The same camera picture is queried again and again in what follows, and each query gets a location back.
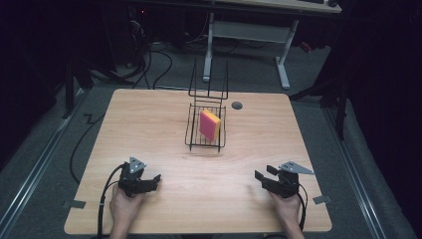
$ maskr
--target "person's left hand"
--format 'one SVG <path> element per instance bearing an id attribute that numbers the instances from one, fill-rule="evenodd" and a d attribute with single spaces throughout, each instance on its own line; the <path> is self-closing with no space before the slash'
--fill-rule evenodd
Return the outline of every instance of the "person's left hand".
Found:
<path id="1" fill-rule="evenodd" d="M 109 238 L 126 238 L 128 229 L 136 217 L 145 193 L 127 197 L 123 190 L 115 184 L 112 188 L 112 199 L 109 210 L 112 216 L 112 229 Z"/>

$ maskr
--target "black wire rack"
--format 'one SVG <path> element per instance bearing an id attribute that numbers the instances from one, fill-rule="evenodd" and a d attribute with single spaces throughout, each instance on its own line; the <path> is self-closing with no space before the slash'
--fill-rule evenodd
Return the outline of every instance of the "black wire rack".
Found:
<path id="1" fill-rule="evenodd" d="M 193 104 L 189 106 L 185 136 L 185 144 L 189 145 L 190 150 L 193 146 L 202 146 L 215 147 L 220 152 L 221 147 L 226 145 L 226 107 L 222 105 L 223 100 L 227 100 L 229 97 L 228 75 L 228 62 L 226 62 L 223 81 L 217 82 L 215 79 L 213 81 L 213 77 L 210 76 L 207 83 L 202 82 L 204 88 L 198 90 L 195 59 L 188 93 L 190 97 L 193 97 Z M 210 111 L 220 119 L 218 136 L 212 141 L 199 131 L 200 114 L 204 110 Z"/>

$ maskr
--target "black round hole cover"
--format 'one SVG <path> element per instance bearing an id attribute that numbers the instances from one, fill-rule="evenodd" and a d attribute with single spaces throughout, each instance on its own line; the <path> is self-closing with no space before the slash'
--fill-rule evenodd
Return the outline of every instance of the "black round hole cover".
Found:
<path id="1" fill-rule="evenodd" d="M 240 102 L 234 102 L 234 103 L 232 103 L 232 108 L 234 110 L 240 110 L 242 107 L 243 107 L 243 105 Z"/>

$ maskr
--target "light wood surface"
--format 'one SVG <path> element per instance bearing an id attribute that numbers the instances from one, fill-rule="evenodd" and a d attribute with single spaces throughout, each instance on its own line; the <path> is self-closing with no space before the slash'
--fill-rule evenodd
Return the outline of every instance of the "light wood surface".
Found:
<path id="1" fill-rule="evenodd" d="M 340 13 L 340 6 L 329 7 L 327 0 L 323 4 L 310 3 L 299 0 L 215 0 L 216 2 L 256 5 L 262 7 L 285 8 L 319 13 Z"/>
<path id="2" fill-rule="evenodd" d="M 241 110 L 231 108 L 243 104 Z M 161 174 L 147 193 L 132 233 L 280 232 L 273 201 L 255 179 L 288 161 L 313 170 L 291 103 L 282 94 L 229 93 L 226 145 L 185 145 L 189 104 L 187 92 L 117 90 L 114 92 L 76 200 L 65 225 L 69 234 L 96 234 L 100 197 L 106 180 L 130 156 L 145 162 L 142 179 Z M 119 172 L 114 179 L 118 180 Z M 315 175 L 300 174 L 309 195 L 305 231 L 328 231 L 331 222 Z M 105 200 L 104 233 L 109 233 L 111 189 Z"/>

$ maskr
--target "metal desk leg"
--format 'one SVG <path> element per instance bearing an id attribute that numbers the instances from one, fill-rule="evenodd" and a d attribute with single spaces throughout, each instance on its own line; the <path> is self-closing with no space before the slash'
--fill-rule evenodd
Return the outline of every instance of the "metal desk leg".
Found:
<path id="1" fill-rule="evenodd" d="M 285 49 L 281 57 L 276 57 L 277 69 L 279 69 L 280 81 L 282 82 L 282 87 L 285 90 L 290 88 L 288 75 L 286 74 L 285 69 L 285 60 L 288 55 L 289 48 L 292 45 L 293 38 L 295 37 L 296 29 L 298 28 L 299 20 L 295 20 L 292 24 L 292 27 L 289 31 L 288 37 L 286 39 Z"/>
<path id="2" fill-rule="evenodd" d="M 214 34 L 214 13 L 210 13 L 210 23 L 208 26 L 208 47 L 207 55 L 205 56 L 205 65 L 204 65 L 204 82 L 210 81 L 211 76 L 211 64 L 212 64 L 212 40 Z"/>

